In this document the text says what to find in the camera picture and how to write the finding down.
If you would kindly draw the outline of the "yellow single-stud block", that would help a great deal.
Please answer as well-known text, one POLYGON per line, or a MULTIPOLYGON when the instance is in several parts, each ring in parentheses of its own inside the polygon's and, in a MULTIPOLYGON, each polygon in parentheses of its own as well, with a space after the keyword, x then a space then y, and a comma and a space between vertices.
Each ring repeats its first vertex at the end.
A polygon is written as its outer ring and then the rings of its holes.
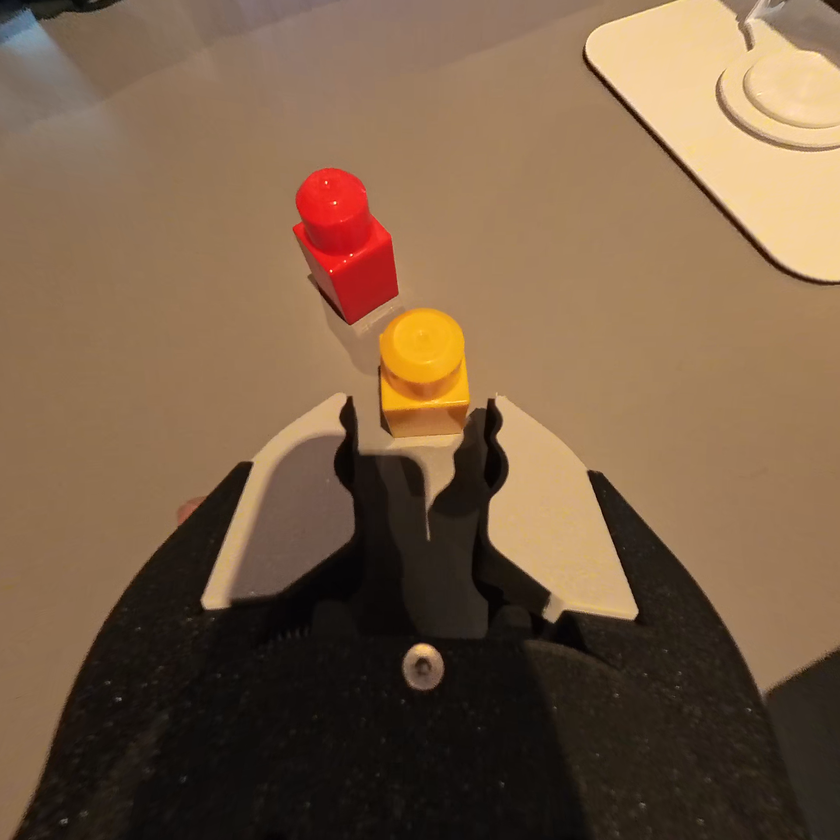
POLYGON ((394 318, 380 336, 381 411, 394 438, 459 434, 470 396, 465 336, 433 308, 394 318))

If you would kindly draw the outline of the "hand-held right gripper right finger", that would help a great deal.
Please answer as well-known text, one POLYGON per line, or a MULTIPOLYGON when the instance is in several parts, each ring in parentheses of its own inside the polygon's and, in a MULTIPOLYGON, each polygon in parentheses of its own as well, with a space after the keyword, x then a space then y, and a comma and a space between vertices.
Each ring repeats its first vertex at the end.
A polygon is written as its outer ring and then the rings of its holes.
POLYGON ((491 611, 517 606, 546 623, 566 613, 636 620, 636 600, 583 461, 500 394, 488 401, 484 440, 476 583, 491 611))

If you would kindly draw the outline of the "red single-stud block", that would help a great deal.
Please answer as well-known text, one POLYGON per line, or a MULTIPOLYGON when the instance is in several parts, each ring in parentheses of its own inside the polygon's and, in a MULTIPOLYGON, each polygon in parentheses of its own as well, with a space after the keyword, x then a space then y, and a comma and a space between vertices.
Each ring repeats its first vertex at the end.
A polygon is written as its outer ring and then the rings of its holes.
POLYGON ((352 325, 399 293, 391 234, 372 214, 362 181, 347 171, 311 173, 296 194, 292 231, 316 286, 352 325))

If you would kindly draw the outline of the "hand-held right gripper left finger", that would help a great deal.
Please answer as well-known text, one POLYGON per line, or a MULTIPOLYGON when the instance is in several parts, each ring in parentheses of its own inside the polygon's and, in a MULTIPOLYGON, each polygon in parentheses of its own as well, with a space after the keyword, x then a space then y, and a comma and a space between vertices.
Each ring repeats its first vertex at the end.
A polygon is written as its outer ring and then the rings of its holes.
POLYGON ((335 461, 350 398, 335 393, 283 427, 251 460, 201 597, 207 612, 288 591, 355 534, 354 499, 335 461))

